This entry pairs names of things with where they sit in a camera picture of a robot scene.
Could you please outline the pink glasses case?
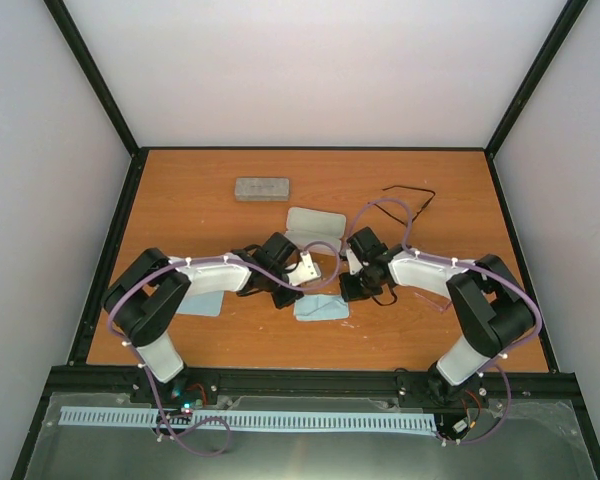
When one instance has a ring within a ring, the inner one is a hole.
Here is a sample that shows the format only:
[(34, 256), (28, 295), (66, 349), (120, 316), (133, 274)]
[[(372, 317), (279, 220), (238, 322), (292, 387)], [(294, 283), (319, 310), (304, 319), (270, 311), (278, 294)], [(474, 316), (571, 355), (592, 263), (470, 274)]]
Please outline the pink glasses case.
[(346, 221), (343, 214), (291, 207), (287, 213), (284, 236), (300, 249), (319, 241), (320, 245), (312, 246), (310, 251), (333, 255), (341, 250)]

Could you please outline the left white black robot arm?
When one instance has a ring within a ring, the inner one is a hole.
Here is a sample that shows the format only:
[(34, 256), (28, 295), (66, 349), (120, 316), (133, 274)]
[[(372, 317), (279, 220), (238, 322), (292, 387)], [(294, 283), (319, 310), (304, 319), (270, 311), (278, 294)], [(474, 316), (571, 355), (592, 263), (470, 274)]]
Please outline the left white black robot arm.
[(310, 254), (280, 233), (263, 245), (213, 257), (168, 257), (149, 248), (109, 287), (102, 307), (109, 331), (153, 375), (154, 392), (173, 403), (186, 395), (188, 378), (181, 372), (185, 362), (168, 328), (185, 299), (215, 292), (240, 297), (265, 292), (282, 309), (303, 296), (303, 284), (318, 278)]

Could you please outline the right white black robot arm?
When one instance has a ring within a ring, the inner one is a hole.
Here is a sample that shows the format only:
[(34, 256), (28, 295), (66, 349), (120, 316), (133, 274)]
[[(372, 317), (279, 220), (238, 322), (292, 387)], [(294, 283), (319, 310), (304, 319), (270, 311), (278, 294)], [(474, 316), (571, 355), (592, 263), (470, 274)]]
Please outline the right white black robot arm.
[(415, 288), (450, 301), (461, 335), (431, 365), (419, 395), (446, 406), (480, 373), (541, 327), (538, 306), (502, 259), (486, 255), (459, 260), (397, 245), (389, 248), (365, 227), (346, 240), (349, 271), (339, 276), (347, 302), (374, 302), (385, 290), (397, 302), (397, 287)]

